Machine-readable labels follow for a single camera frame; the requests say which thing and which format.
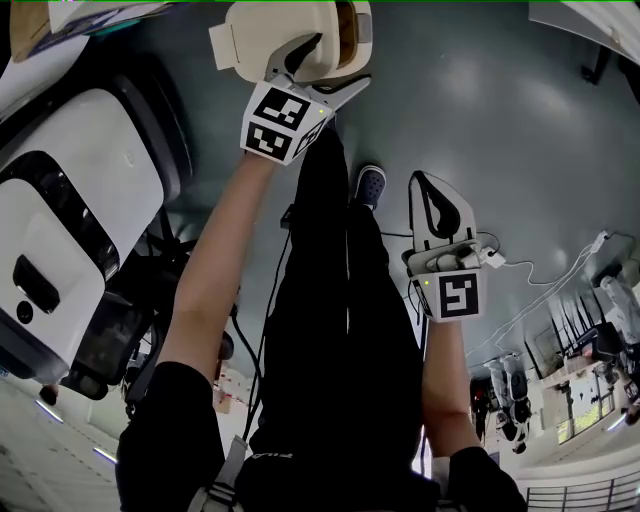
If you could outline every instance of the ceiling light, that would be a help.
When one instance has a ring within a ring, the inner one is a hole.
[[[99,455],[102,455],[105,459],[107,459],[110,462],[113,462],[114,464],[118,463],[118,459],[116,459],[110,453],[105,452],[102,448],[98,448],[97,446],[94,446],[93,447],[93,451],[96,452]]]
[[[623,414],[622,416],[620,416],[619,419],[617,419],[615,421],[615,423],[613,423],[613,425],[611,425],[608,429],[607,432],[611,432],[614,428],[616,428],[618,425],[620,425],[620,423],[622,423],[624,421],[624,419],[627,417],[627,414]]]
[[[55,412],[49,409],[46,405],[44,405],[40,400],[36,400],[36,404],[40,406],[40,408],[45,411],[49,416],[51,416],[54,420],[64,423],[64,420],[58,416]]]

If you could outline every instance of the sticker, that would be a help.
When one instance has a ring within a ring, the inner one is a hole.
[[[440,316],[470,316],[478,314],[478,280],[476,274],[439,276]]]
[[[298,144],[298,149],[296,149],[293,158],[297,157],[300,153],[302,153],[305,149],[307,149],[311,144],[318,138],[320,132],[322,131],[322,127],[324,126],[325,119],[320,121],[317,125],[315,125],[311,130],[304,134],[302,139],[300,139],[300,143]]]
[[[309,110],[309,105],[302,98],[271,88],[253,114],[295,131]]]
[[[259,124],[249,123],[245,145],[276,160],[284,161],[291,145],[291,137]]]

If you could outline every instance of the gray floor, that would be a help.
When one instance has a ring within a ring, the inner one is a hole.
[[[184,102],[196,176],[172,210],[185,236],[198,232],[241,156],[240,123],[252,86],[232,70],[216,70],[207,32],[227,9],[185,6],[116,36],[132,51],[158,55]],[[568,270],[601,229],[640,236],[640,105],[615,64],[599,87],[585,83],[580,66],[594,62],[597,47],[529,22],[527,9],[523,3],[372,4],[373,83],[341,112],[340,129],[353,172],[367,161],[387,171],[376,212],[383,230],[408,232],[407,183],[422,169],[469,201],[478,229],[500,238],[509,261],[532,260],[532,279],[548,281]],[[274,179],[243,277],[239,319],[255,345],[285,240],[278,220],[293,199],[298,169],[281,169]],[[406,295],[400,254],[410,242],[386,243],[391,275]],[[629,240],[612,239],[563,295],[586,290],[587,276],[631,248]],[[487,314],[464,325],[467,351],[480,347],[468,357],[474,373],[501,353],[496,338],[485,340],[545,289],[527,285],[528,271],[487,270]],[[548,326],[543,306],[501,345],[523,350],[524,339]],[[546,357],[547,334],[538,340]],[[233,364],[252,373],[242,348]]]

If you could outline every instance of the dark sneaker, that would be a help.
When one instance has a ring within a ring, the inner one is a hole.
[[[365,165],[358,175],[355,200],[375,210],[386,184],[387,177],[380,167]]]

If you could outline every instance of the power adapter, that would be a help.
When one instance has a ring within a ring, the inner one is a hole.
[[[488,263],[493,268],[500,268],[507,262],[506,258],[493,247],[483,247],[478,256],[480,264]]]

